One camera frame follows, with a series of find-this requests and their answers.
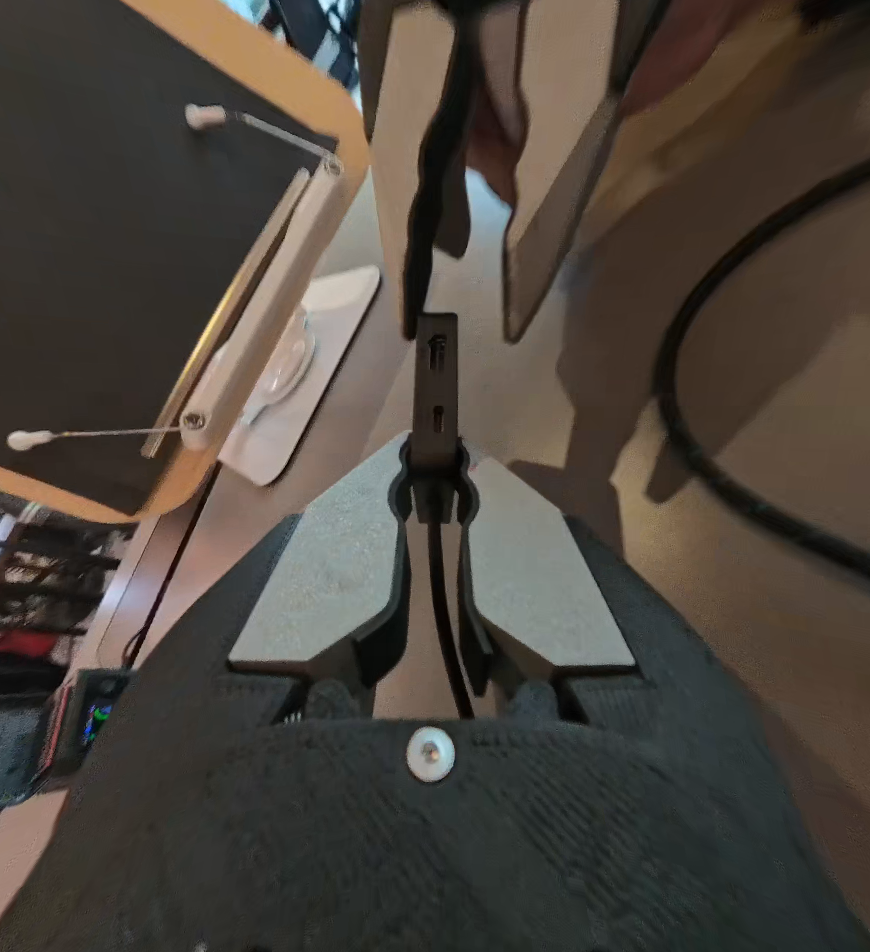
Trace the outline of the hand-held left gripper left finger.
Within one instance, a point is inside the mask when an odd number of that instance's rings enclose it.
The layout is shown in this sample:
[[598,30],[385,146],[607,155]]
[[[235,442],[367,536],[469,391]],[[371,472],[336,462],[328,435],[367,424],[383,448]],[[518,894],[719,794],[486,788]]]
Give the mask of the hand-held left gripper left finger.
[[374,688],[405,652],[412,504],[400,433],[307,506],[228,655],[241,672]]

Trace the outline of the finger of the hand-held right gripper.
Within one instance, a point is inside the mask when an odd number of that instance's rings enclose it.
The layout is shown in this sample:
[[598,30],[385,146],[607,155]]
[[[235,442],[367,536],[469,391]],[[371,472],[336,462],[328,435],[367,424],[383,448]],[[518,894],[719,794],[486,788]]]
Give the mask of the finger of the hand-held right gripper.
[[613,78],[621,3],[508,2],[480,21],[484,84],[516,150],[502,251],[502,333],[523,337],[601,174],[621,93]]
[[459,259],[471,230],[465,139],[476,59],[468,2],[364,2],[362,112],[385,275],[402,335],[414,340],[435,251]]

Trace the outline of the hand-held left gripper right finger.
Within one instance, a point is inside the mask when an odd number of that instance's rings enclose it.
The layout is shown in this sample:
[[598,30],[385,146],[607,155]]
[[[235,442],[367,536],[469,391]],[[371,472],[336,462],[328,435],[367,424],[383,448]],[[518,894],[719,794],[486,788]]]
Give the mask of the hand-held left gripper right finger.
[[500,462],[460,449],[459,648],[474,694],[634,671],[564,514]]

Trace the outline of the black multiport adapter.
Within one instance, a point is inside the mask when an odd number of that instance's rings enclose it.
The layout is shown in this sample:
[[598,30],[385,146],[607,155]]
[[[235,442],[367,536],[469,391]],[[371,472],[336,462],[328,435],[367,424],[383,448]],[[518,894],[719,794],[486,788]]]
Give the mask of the black multiport adapter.
[[426,529],[429,588],[441,660],[460,719],[474,716],[456,647],[445,583],[442,527],[449,525],[461,481],[458,433],[458,317],[424,313],[417,320],[413,419],[408,468],[419,523]]

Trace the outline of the person's right hand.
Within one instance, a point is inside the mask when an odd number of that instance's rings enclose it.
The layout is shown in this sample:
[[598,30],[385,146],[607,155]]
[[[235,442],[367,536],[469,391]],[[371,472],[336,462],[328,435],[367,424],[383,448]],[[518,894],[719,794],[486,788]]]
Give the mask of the person's right hand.
[[673,1],[646,43],[626,85],[622,118],[648,111],[689,81],[746,20],[776,2]]

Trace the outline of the black wooden-rimmed board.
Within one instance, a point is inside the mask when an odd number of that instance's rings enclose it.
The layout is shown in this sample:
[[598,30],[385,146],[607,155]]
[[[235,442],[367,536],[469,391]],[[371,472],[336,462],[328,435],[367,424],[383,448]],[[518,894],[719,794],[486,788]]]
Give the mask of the black wooden-rimmed board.
[[190,103],[335,152],[347,208],[365,178],[351,95],[222,2],[0,2],[0,492],[137,522],[203,480],[154,509],[145,436],[5,444],[153,427],[291,176],[315,170],[246,125],[193,132]]

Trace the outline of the small black display device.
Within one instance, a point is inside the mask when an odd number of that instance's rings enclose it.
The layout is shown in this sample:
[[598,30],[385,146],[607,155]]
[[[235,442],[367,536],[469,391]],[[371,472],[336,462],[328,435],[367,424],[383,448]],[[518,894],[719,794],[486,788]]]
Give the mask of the small black display device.
[[0,812],[82,766],[133,677],[85,669],[52,695],[0,695]]

